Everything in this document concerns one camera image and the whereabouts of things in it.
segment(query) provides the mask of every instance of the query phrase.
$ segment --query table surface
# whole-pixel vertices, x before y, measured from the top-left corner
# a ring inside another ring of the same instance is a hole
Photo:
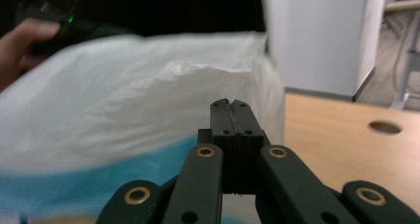
[[[398,134],[368,124],[398,125]],[[341,191],[346,182],[366,180],[393,193],[420,214],[420,113],[286,95],[285,145],[324,184]],[[94,223],[94,218],[64,218],[37,223]]]

